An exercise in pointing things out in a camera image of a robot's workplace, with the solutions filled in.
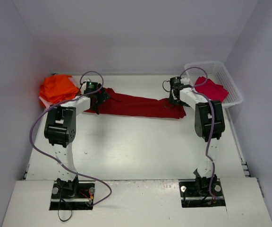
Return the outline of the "dark red t shirt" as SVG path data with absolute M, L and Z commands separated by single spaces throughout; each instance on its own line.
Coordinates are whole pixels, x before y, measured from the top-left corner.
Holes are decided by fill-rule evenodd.
M 157 100 L 117 93 L 112 88 L 105 90 L 110 98 L 98 107 L 100 114 L 172 119 L 186 116 L 184 107 L 170 104 L 167 98 Z

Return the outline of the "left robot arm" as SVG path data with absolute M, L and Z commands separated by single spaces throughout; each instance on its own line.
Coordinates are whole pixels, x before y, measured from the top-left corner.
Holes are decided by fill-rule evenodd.
M 72 101 L 51 109 L 46 118 L 44 136 L 52 145 L 58 161 L 58 181 L 65 182 L 62 193 L 68 198 L 79 194 L 72 145 L 77 134 L 77 116 L 86 110 L 98 114 L 98 107 L 110 98 L 103 85 L 86 81 L 81 86 L 82 94 Z

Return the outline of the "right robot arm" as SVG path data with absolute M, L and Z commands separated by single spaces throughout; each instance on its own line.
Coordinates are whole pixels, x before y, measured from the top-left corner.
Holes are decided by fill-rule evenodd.
M 214 162 L 219 140 L 225 131 L 221 102 L 199 94 L 192 88 L 188 78 L 172 77 L 169 79 L 169 84 L 169 102 L 173 105 L 188 106 L 194 110 L 195 132 L 203 139 L 204 151 L 194 174 L 201 178 L 211 178 L 215 174 Z

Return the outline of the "red t shirt in basket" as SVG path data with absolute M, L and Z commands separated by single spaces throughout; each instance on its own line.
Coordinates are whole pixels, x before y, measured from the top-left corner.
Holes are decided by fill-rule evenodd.
M 202 84 L 204 81 L 205 81 L 204 77 L 199 77 L 196 80 L 195 89 L 198 93 L 204 94 L 211 100 L 219 100 L 221 102 L 223 102 L 229 95 L 229 92 L 222 85 L 215 84 L 210 79 L 208 79 L 205 84 L 198 86 Z

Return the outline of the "white plastic basket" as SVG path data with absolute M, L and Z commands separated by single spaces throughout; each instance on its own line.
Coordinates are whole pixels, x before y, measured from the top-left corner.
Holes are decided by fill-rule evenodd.
M 208 74 L 208 79 L 218 85 L 222 85 L 228 91 L 228 96 L 222 102 L 223 108 L 229 108 L 243 102 L 243 97 L 238 90 L 227 68 L 221 61 L 199 61 L 187 63 L 184 69 L 191 67 L 202 68 Z

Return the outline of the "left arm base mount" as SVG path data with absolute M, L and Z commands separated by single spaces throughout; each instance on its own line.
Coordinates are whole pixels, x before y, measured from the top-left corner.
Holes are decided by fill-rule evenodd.
M 95 182 L 81 181 L 69 188 L 63 182 L 54 182 L 51 190 L 50 211 L 56 211 L 60 222 L 68 222 L 74 211 L 93 209 Z

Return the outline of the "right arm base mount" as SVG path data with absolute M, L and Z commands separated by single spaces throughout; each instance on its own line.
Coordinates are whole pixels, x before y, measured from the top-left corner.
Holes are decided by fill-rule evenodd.
M 194 174 L 195 179 L 178 182 L 182 208 L 225 207 L 226 202 L 217 175 L 207 178 L 200 177 L 197 171 Z

